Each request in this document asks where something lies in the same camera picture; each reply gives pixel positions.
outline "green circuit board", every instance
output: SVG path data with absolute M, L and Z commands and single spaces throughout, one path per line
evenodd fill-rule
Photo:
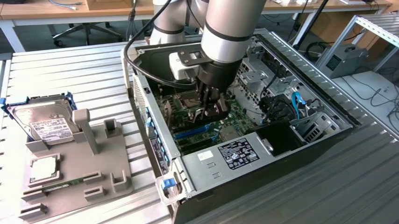
M 229 97 L 227 102 L 231 107 L 229 117 L 221 121 L 211 122 L 207 125 L 194 125 L 190 122 L 190 112 L 201 108 L 201 102 L 197 100 L 195 91 L 182 92 L 163 96 L 156 99 L 167 121 L 170 131 L 182 154 L 194 153 L 213 145 L 226 142 L 233 138 L 243 136 L 246 131 L 254 127 L 251 118 L 246 115 L 238 101 Z M 190 132 L 197 128 L 206 127 L 207 131 L 176 139 L 183 132 Z

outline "power supply label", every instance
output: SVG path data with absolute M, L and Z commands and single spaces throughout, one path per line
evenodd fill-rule
M 34 122 L 30 125 L 44 142 L 72 137 L 72 132 L 64 118 Z
M 218 149 L 230 169 L 237 169 L 259 160 L 259 156 L 246 138 L 221 146 Z

